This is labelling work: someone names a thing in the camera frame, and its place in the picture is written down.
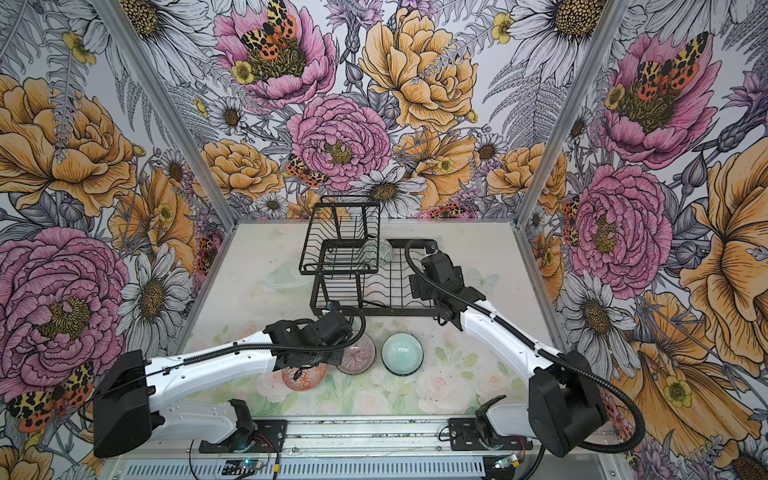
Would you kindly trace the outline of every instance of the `lavender flower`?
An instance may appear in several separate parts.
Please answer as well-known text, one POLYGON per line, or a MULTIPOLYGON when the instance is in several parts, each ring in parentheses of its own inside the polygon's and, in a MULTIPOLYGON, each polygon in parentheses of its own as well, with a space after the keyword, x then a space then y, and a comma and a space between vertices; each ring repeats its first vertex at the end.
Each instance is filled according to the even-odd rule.
POLYGON ((382 0, 328 0, 328 25, 361 25, 368 30, 382 21, 382 0))
POLYGON ((437 13, 435 0, 402 0, 401 6, 418 10, 422 15, 434 15, 437 13))

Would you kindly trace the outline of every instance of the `white daisy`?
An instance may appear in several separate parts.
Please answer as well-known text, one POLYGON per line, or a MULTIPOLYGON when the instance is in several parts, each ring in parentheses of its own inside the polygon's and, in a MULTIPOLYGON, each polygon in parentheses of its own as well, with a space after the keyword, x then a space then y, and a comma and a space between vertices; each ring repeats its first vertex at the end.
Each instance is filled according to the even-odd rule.
POLYGON ((213 0, 213 7, 217 14, 227 13, 234 7, 235 12, 244 17, 247 7, 256 13, 261 12, 261 0, 213 0))
POLYGON ((407 218, 421 210, 423 195, 414 195, 426 190, 424 177, 403 178, 405 167, 393 167, 386 174, 374 170, 362 175, 359 180, 349 182, 353 189, 349 195, 368 197, 381 203, 389 218, 407 218))
POLYGON ((528 239, 533 239, 541 235, 546 223, 547 216, 544 213, 544 209, 542 209, 539 204, 535 204, 533 210, 531 210, 531 216, 528 217, 528 221, 525 222, 525 233, 528 235, 528 239))
POLYGON ((282 198, 277 192, 271 192, 256 200, 256 209, 263 215, 275 219, 284 219, 288 214, 288 200, 282 198))
POLYGON ((589 111, 586 105, 581 106, 581 110, 571 125, 571 129, 568 132, 568 141, 571 144, 577 143, 589 128, 589 124, 592 122, 592 112, 589 111))
POLYGON ((169 148, 157 159, 157 165, 163 170, 166 177, 176 182, 181 182, 187 172, 186 161, 181 152, 169 148))
POLYGON ((181 314, 191 301, 190 274, 176 260, 176 248, 163 243, 154 265, 147 254, 136 260, 138 283, 129 283, 120 294, 123 303, 117 334, 125 333, 125 351, 140 349, 146 358, 167 354, 168 340, 179 333, 181 314))
MULTIPOLYGON (((121 0, 128 19, 152 55, 165 81, 178 86, 191 78, 203 78, 202 66, 210 63, 206 47, 216 38, 207 33, 211 19, 203 0, 121 0)), ((130 71, 123 55, 89 0, 60 0, 58 9, 69 28, 83 37, 84 47, 96 54, 107 52, 117 78, 130 71)))
POLYGON ((728 23, 741 23, 755 9, 755 0, 652 0, 645 11, 650 16, 645 31, 659 32, 675 45, 702 31, 718 35, 728 23))
POLYGON ((594 373, 605 379, 621 378, 611 361, 613 353, 619 368, 634 378, 640 359, 622 335, 634 329, 634 317, 626 310, 612 307, 613 300, 610 285, 601 285, 600 279, 591 277, 587 271, 584 277, 570 272, 564 278, 556 310, 568 341, 576 345, 594 373))
POLYGON ((496 162, 498 158, 507 153, 507 142, 499 134, 480 134, 475 142, 475 151, 482 163, 496 162))
POLYGON ((508 33, 521 41, 512 63, 528 61, 525 75, 541 66, 542 78, 565 84, 584 60, 606 0, 512 0, 508 33))
POLYGON ((717 473, 723 480, 751 480, 768 478, 768 441, 764 436, 757 440, 747 435, 738 442, 739 456, 717 473))
POLYGON ((208 121, 228 135, 239 134, 247 125, 243 102, 235 97, 217 98, 208 105, 208 121))

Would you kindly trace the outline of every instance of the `floral wallpaper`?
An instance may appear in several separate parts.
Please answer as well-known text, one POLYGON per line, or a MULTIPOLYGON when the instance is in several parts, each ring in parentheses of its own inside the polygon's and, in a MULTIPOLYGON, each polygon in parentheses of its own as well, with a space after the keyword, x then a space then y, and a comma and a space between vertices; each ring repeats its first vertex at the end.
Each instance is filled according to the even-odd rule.
POLYGON ((178 348, 225 234, 204 198, 90 4, 0 2, 0 475, 101 472, 86 400, 178 348))
POLYGON ((307 218, 344 194, 466 219, 515 215, 605 0, 122 5, 239 217, 307 218))
POLYGON ((525 224, 570 344, 644 412, 638 479, 768 478, 766 25, 764 0, 632 2, 525 224))

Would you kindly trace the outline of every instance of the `pink peony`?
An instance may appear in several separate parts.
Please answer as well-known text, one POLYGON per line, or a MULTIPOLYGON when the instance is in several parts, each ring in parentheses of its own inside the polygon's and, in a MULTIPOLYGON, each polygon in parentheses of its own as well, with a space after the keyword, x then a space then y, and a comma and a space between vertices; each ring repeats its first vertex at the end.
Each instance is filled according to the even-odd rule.
POLYGON ((235 81, 248 91, 246 106, 257 112, 283 108, 288 104, 308 101, 315 94, 325 93, 336 80, 336 45, 331 34, 323 37, 305 8, 299 13, 286 0, 288 15, 296 21, 296 38, 280 47, 274 60, 263 60, 259 55, 249 55, 240 40, 243 34, 262 30, 266 22, 267 8, 254 13, 250 7, 245 16, 232 12, 231 17, 218 15, 214 18, 216 48, 222 67, 231 69, 235 81))
POLYGON ((312 100, 286 125, 293 154, 310 170, 328 175, 326 186, 346 192, 349 182, 389 162, 389 136, 372 108, 337 94, 312 100))
POLYGON ((659 43, 658 36, 651 39, 640 35, 629 47, 627 56, 612 71, 608 79, 611 88, 602 118, 592 129, 593 140, 608 151, 618 152, 629 162, 643 162, 651 170, 666 167, 679 157, 706 131, 716 108, 707 108, 712 98, 710 90, 715 82, 720 62, 710 65, 713 38, 698 60, 698 74, 681 90, 661 88, 647 101, 637 91, 637 67, 644 61, 663 65, 674 59, 685 45, 672 45, 672 39, 659 43))
POLYGON ((106 243, 71 228, 0 246, 0 394, 50 391, 93 362, 101 375, 123 348, 115 335, 128 269, 106 243))
POLYGON ((579 197, 574 270, 600 277, 619 299, 639 295, 670 253, 672 226, 663 212, 659 180, 642 167, 598 167, 579 197))

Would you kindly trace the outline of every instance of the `teal bowl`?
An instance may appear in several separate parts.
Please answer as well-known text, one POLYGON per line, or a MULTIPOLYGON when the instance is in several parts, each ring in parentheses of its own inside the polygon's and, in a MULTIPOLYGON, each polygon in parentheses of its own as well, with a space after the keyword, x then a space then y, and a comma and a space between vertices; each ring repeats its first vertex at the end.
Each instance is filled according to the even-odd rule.
POLYGON ((391 373, 397 376, 408 376, 422 365, 424 349, 413 335, 396 333, 384 342, 382 360, 391 373))

